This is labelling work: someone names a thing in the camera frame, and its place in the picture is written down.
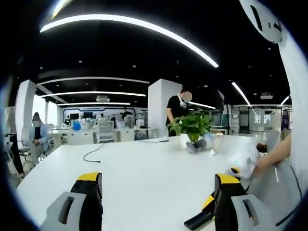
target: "floor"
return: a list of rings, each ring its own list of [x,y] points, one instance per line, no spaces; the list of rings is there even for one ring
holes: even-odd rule
[[[265,143],[268,137],[268,133],[265,131],[254,131],[251,133],[233,133],[233,135],[237,135],[237,136],[249,136],[249,137],[256,137],[258,142],[260,143]],[[21,162],[22,165],[24,166],[24,172],[25,172],[25,176],[30,172],[31,170],[31,162],[29,162],[31,159],[30,157],[27,157],[27,161],[25,161],[25,159],[23,157],[21,157]],[[9,181],[11,183],[11,185],[13,186],[13,188],[17,188],[17,186],[19,185],[20,181],[18,179],[18,177],[16,175],[10,174],[9,175]]]

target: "potted plant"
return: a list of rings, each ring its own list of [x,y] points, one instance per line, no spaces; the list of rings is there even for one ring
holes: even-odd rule
[[[186,141],[195,144],[200,137],[209,132],[211,119],[202,112],[194,112],[188,116],[177,117],[167,128],[174,130],[177,136],[181,136],[181,143],[186,147]]]

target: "green leaves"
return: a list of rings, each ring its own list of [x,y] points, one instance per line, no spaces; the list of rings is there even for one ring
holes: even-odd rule
[[[177,135],[187,134],[191,142],[197,142],[199,136],[203,136],[210,130],[210,116],[202,112],[194,112],[188,116],[177,117],[167,128],[174,130]]]

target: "light blue jacket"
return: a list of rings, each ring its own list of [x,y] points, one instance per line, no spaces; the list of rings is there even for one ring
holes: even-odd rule
[[[34,140],[34,134],[35,134],[35,127],[32,127],[29,134],[29,140],[32,142]],[[44,124],[41,124],[40,126],[40,136],[41,138],[38,140],[40,145],[43,146],[44,151],[46,152],[48,150],[49,144],[48,144],[48,133],[47,128]]]

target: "black ceiling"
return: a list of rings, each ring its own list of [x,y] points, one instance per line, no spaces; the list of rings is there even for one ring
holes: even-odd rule
[[[38,27],[13,88],[25,79],[40,83],[68,77],[118,77],[149,84],[84,79],[43,86],[53,93],[94,90],[147,94],[150,84],[164,78],[189,85],[193,102],[211,106],[215,106],[216,89],[225,95],[227,103],[245,104],[231,85],[233,81],[251,104],[279,104],[290,94],[278,46],[255,30],[238,0],[206,4],[186,0],[164,4],[153,0],[73,0],[54,20],[86,13],[129,16],[161,26],[200,48],[219,67],[212,67],[187,47],[149,29],[119,22],[84,21],[41,34]],[[41,21],[40,27],[48,22]],[[273,99],[261,100],[262,92],[270,92]],[[96,95],[60,98],[68,103],[94,102]],[[112,95],[111,101],[147,106],[146,97]]]

